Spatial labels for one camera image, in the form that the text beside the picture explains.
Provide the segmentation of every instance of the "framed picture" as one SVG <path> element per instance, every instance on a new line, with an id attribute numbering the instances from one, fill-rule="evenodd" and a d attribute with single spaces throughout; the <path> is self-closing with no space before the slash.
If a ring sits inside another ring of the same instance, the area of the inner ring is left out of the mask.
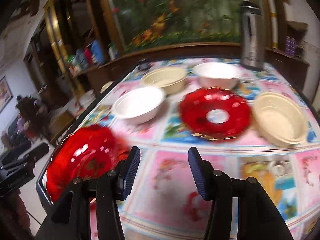
<path id="1" fill-rule="evenodd" d="M 13 98 L 7 80 L 3 77 L 0 80 L 0 112 L 5 108 L 9 101 Z"/>

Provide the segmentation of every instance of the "stainless steel thermos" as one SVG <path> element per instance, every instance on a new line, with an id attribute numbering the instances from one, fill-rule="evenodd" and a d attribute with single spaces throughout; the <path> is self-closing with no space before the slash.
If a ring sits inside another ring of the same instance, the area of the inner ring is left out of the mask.
<path id="1" fill-rule="evenodd" d="M 240 4 L 241 60 L 250 70 L 262 71 L 265 50 L 265 28 L 259 6 L 250 1 Z"/>

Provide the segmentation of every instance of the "white container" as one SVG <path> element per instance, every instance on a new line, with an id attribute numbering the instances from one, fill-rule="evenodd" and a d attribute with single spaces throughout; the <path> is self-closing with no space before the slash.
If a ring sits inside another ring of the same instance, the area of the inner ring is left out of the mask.
<path id="1" fill-rule="evenodd" d="M 270 143 L 286 147 L 303 142 L 308 123 L 301 108 L 291 99 L 273 92 L 256 97 L 252 113 L 260 135 Z"/>
<path id="2" fill-rule="evenodd" d="M 165 99 L 162 89 L 143 87 L 121 96 L 112 106 L 112 112 L 129 124 L 140 124 L 154 118 Z"/>
<path id="3" fill-rule="evenodd" d="M 165 67 L 143 76 L 144 86 L 162 88 L 167 95 L 178 93 L 185 87 L 187 72 L 182 67 Z"/>
<path id="4" fill-rule="evenodd" d="M 202 63 L 195 66 L 193 72 L 199 76 L 199 82 L 204 88 L 231 89 L 242 76 L 242 71 L 237 66 L 220 62 Z"/>

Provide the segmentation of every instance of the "thermos lid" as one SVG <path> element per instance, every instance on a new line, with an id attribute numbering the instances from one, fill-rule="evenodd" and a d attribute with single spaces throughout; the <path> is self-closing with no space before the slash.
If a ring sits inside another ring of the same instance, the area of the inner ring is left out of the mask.
<path id="1" fill-rule="evenodd" d="M 240 13 L 250 12 L 252 14 L 261 15 L 261 9 L 258 5 L 250 2 L 249 0 L 244 0 L 240 4 Z"/>

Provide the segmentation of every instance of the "blue bottle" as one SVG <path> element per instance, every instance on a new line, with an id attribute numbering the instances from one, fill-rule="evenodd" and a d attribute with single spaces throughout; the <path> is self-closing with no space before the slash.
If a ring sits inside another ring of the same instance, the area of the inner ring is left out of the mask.
<path id="1" fill-rule="evenodd" d="M 96 40 L 92 41 L 92 44 L 90 46 L 90 50 L 91 50 L 92 55 L 95 57 L 95 60 L 97 61 L 98 65 L 102 65 L 105 63 L 106 60 L 104 58 L 102 49 L 100 47 L 100 44 Z"/>

